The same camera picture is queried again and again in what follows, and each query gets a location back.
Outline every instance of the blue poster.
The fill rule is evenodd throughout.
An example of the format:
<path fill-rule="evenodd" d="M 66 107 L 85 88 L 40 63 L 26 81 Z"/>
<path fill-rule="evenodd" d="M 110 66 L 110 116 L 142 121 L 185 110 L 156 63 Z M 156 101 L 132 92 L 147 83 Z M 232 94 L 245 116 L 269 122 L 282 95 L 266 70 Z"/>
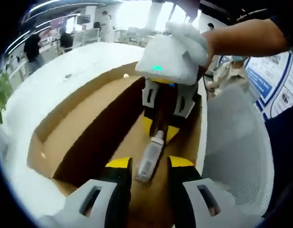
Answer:
<path fill-rule="evenodd" d="M 262 76 L 260 76 L 250 67 L 247 67 L 247 74 L 250 82 L 261 93 L 262 97 L 267 98 L 273 87 Z"/>
<path fill-rule="evenodd" d="M 289 52 L 269 57 L 252 57 L 246 65 L 250 82 L 260 92 L 260 103 L 265 107 L 281 87 L 290 61 Z"/>
<path fill-rule="evenodd" d="M 279 94 L 272 103 L 270 109 L 271 117 L 277 116 L 293 105 L 293 59 L 285 77 L 286 80 L 283 83 Z"/>

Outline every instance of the ceiling light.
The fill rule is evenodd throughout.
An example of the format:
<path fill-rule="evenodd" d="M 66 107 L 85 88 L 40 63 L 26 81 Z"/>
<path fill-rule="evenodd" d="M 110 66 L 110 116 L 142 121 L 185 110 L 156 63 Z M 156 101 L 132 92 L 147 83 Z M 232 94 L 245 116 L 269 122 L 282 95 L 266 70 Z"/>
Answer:
<path fill-rule="evenodd" d="M 74 14 L 70 14 L 70 15 L 67 15 L 67 16 L 59 17 L 59 18 L 72 17 L 72 16 L 80 16 L 80 14 L 79 14 L 79 13 L 74 13 Z M 37 26 L 36 26 L 36 29 L 39 28 L 39 27 L 41 27 L 42 25 L 45 25 L 45 24 L 47 24 L 47 23 L 53 21 L 53 20 L 48 20 L 48 21 L 46 21 L 46 22 L 44 22 L 44 23 L 42 23 L 42 24 L 37 25 Z M 8 49 L 11 48 L 12 45 L 14 45 L 19 39 L 21 39 L 23 36 L 27 35 L 29 32 L 30 32 L 30 30 L 27 31 L 27 32 L 25 32 L 23 35 L 19 36 L 15 41 L 13 41 L 13 42 L 8 46 L 8 48 L 6 48 L 6 51 L 5 51 L 5 52 L 7 52 Z"/>
<path fill-rule="evenodd" d="M 50 1 L 44 2 L 44 3 L 42 3 L 42 4 L 39 4 L 39 5 L 37 5 L 36 7 L 33 7 L 31 10 L 29 10 L 29 13 L 31 13 L 32 11 L 37 10 L 38 8 L 41 8 L 41 7 L 43 7 L 43 6 L 46 6 L 46 5 L 48 5 L 48 4 L 51 4 L 51 3 L 54 3 L 54 2 L 57 2 L 57 1 L 60 1 L 60 0 L 50 0 Z"/>
<path fill-rule="evenodd" d="M 42 28 L 42 29 L 40 29 L 39 31 L 36 31 L 34 34 L 37 34 L 37 33 L 39 33 L 39 32 L 41 32 L 41 31 L 43 31 L 43 30 L 46 30 L 46 29 L 48 29 L 48 28 L 50 28 L 50 26 L 47 26 L 47 27 L 45 27 L 45 28 Z M 25 39 L 23 39 L 20 43 L 18 43 L 13 49 L 11 49 L 9 52 L 8 52 L 8 55 L 10 55 L 10 53 L 12 52 L 12 51 L 14 51 L 14 49 L 16 49 L 18 46 L 20 46 L 22 43 L 24 43 L 26 40 L 27 40 L 27 38 L 25 38 Z"/>

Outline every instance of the white table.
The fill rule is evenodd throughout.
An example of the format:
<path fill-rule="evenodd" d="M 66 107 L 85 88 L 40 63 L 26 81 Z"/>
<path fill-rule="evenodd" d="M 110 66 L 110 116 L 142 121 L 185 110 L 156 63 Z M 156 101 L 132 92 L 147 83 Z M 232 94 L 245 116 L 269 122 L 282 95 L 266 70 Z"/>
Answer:
<path fill-rule="evenodd" d="M 60 210 L 65 197 L 53 182 L 26 165 L 30 139 L 41 120 L 70 93 L 112 68 L 138 61 L 143 48 L 117 43 L 93 43 L 59 56 L 27 78 L 11 96 L 3 121 L 12 132 L 6 167 L 10 183 L 20 201 L 38 218 Z M 65 75 L 73 76 L 65 81 Z M 200 83 L 202 126 L 197 169 L 201 172 L 205 157 L 207 131 L 206 91 Z"/>
<path fill-rule="evenodd" d="M 52 61 L 58 56 L 56 48 L 56 44 L 48 44 L 40 48 L 39 52 L 43 56 L 45 63 Z M 28 74 L 27 61 L 22 59 L 17 68 L 9 75 L 9 81 L 13 91 L 24 81 L 24 77 Z"/>

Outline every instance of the face mask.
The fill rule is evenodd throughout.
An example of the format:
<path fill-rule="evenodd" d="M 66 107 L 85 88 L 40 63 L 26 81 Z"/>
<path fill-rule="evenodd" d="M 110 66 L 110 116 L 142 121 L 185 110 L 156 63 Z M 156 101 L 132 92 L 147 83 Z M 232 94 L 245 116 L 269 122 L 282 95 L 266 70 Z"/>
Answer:
<path fill-rule="evenodd" d="M 232 60 L 235 62 L 241 62 L 243 60 L 243 57 L 241 56 L 232 56 Z"/>

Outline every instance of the bottle cap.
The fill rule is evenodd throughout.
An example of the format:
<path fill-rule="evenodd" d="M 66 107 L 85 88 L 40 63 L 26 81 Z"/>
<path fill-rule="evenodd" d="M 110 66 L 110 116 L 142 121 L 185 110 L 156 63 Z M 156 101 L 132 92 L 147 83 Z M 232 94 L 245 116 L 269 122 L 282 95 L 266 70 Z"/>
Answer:
<path fill-rule="evenodd" d="M 155 138 L 163 139 L 164 138 L 164 132 L 163 131 L 158 131 L 157 134 L 155 135 Z"/>

